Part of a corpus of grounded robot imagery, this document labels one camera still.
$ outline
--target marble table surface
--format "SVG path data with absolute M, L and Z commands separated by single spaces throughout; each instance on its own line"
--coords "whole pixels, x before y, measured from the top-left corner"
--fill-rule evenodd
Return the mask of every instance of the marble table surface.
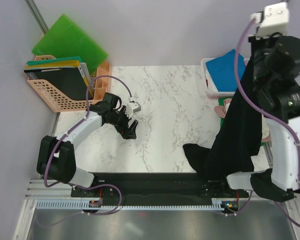
M 112 125 L 92 132 L 75 152 L 76 164 L 89 172 L 193 172 L 182 146 L 197 143 L 210 148 L 220 129 L 208 99 L 198 65 L 118 66 L 112 75 L 131 89 L 142 110 L 134 118 L 139 125 L 136 140 L 124 140 Z M 115 80 L 111 92 L 127 103 L 126 89 Z M 68 130 L 83 111 L 62 112 L 56 134 Z M 255 171 L 269 168 L 265 150 L 252 157 Z

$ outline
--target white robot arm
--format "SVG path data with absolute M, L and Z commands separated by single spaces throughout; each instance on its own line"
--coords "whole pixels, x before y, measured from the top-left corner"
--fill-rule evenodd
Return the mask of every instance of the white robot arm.
M 284 121 L 300 140 L 300 39 L 286 36 L 289 10 L 286 2 L 266 6 L 251 19 L 259 23 L 249 37 L 256 46 L 254 83 L 260 107 Z M 267 118 L 272 142 L 273 168 L 259 172 L 236 172 L 227 176 L 230 188 L 255 191 L 260 197 L 284 202 L 300 189 L 299 159 L 292 134 Z
M 134 120 L 130 125 L 134 113 L 141 110 L 139 103 L 130 101 L 126 105 L 117 107 L 121 99 L 111 93 L 106 93 L 102 101 L 91 105 L 88 117 L 80 124 L 79 120 L 74 126 L 74 130 L 61 133 L 56 137 L 45 136 L 40 145 L 37 163 L 37 172 L 44 174 L 47 162 L 54 146 L 62 139 L 58 146 L 57 153 L 54 154 L 51 162 L 48 177 L 66 184 L 79 185 L 88 188 L 92 185 L 95 176 L 76 166 L 75 150 L 77 147 L 95 130 L 104 124 L 111 124 L 115 127 L 123 139 L 136 139 L 136 127 L 138 121 Z

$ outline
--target gray floor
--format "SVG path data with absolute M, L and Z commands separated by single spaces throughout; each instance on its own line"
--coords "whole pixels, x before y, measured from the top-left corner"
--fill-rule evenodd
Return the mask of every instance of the gray floor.
M 48 225 L 72 210 L 37 210 Z M 272 204 L 253 201 L 242 214 L 206 211 L 123 210 L 108 216 L 74 216 L 54 227 L 32 224 L 30 240 L 294 240 L 291 224 Z

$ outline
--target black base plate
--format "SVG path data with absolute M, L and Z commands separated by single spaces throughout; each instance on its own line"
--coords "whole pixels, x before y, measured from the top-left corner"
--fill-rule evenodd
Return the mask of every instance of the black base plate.
M 237 198 L 224 181 L 202 181 L 196 173 L 94 173 L 94 185 L 112 184 L 122 193 L 122 206 L 200 206 L 211 205 L 211 198 Z M 239 190 L 240 198 L 248 193 Z M 98 198 L 99 189 L 72 190 L 74 198 Z M 104 206 L 116 206 L 119 194 L 102 188 Z

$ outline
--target green folder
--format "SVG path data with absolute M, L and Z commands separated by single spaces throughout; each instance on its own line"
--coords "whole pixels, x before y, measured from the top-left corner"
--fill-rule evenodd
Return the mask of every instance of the green folder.
M 91 37 L 65 14 L 59 17 L 34 46 L 32 53 L 35 55 L 52 55 L 56 59 L 79 56 L 86 63 L 90 74 L 108 56 Z
M 68 60 L 78 60 L 80 63 L 83 63 L 81 57 L 72 56 L 72 57 L 63 57 L 63 58 L 57 58 L 57 59 L 40 60 L 40 61 L 28 61 L 26 64 L 28 66 L 33 66 L 33 65 L 39 65 L 39 64 L 50 64 L 50 63 L 68 61 Z

